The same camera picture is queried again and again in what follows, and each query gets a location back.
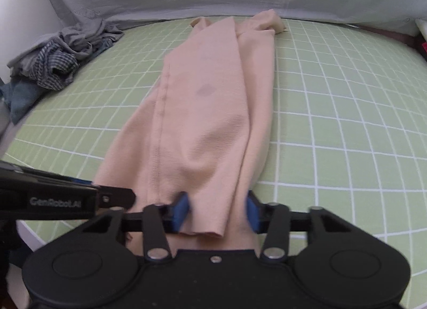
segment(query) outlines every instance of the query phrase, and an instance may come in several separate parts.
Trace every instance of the metal pin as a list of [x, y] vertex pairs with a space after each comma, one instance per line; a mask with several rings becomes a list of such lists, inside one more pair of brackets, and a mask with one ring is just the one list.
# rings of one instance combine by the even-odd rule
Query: metal pin
[[281, 259], [286, 253], [285, 250], [279, 247], [269, 247], [264, 250], [264, 255], [269, 259]]
[[151, 259], [165, 259], [169, 256], [169, 252], [162, 247], [155, 247], [147, 252], [147, 256]]
[[212, 263], [220, 263], [222, 260], [223, 260], [223, 258], [221, 256], [212, 256], [211, 257]]

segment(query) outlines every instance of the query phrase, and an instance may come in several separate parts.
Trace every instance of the checkered cloth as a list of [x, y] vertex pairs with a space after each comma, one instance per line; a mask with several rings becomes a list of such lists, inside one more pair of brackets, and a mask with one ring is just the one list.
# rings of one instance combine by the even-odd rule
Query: checkered cloth
[[29, 78], [49, 90], [62, 90], [73, 82], [79, 64], [76, 56], [65, 53], [55, 41], [49, 41], [35, 57]]

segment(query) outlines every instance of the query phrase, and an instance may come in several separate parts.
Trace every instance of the fabric fold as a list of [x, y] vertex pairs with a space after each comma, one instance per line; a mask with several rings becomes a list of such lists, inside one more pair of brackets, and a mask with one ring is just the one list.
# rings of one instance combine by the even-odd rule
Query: fabric fold
[[[191, 213], [178, 248], [255, 248], [246, 196], [265, 163], [270, 139], [273, 11], [242, 23], [199, 18], [189, 38], [164, 58], [160, 79], [112, 143], [95, 182], [130, 187], [132, 211], [189, 194]], [[134, 236], [131, 250], [141, 252]]]

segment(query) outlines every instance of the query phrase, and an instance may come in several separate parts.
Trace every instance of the pile of clothes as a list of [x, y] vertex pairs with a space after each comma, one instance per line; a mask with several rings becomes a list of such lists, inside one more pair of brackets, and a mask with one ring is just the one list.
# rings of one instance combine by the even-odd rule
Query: pile of clothes
[[0, 86], [0, 95], [14, 124], [49, 91], [73, 82], [73, 75], [90, 60], [111, 48], [123, 31], [103, 19], [88, 20], [42, 36], [28, 50], [7, 64], [11, 81]]

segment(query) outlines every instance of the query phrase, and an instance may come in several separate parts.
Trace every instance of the mattress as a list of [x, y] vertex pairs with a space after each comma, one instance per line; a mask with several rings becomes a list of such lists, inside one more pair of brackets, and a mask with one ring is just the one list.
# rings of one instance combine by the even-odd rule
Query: mattress
[[[412, 268], [407, 308], [427, 305], [427, 63], [362, 30], [284, 20], [276, 36], [274, 117], [256, 195], [292, 210], [321, 205], [402, 252]], [[45, 98], [4, 160], [91, 180], [113, 138], [150, 93], [189, 20], [126, 31]], [[81, 221], [23, 225], [42, 242]], [[291, 251], [305, 246], [292, 235]]]

